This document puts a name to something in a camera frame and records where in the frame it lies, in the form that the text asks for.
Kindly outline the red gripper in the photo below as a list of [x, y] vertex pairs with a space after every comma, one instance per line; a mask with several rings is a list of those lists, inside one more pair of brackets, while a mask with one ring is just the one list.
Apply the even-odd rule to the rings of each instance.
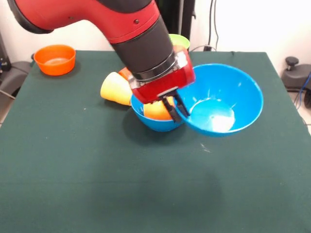
[[134, 96], [144, 104], [159, 101], [162, 96], [173, 91], [174, 98], [163, 97], [161, 101], [174, 123], [180, 123], [181, 117], [176, 111], [174, 99], [177, 102], [177, 108], [184, 117], [189, 117], [190, 114], [176, 89], [193, 83], [195, 74], [187, 49], [177, 52], [174, 58], [175, 64], [172, 69], [161, 77], [145, 82], [130, 76], [128, 82]]

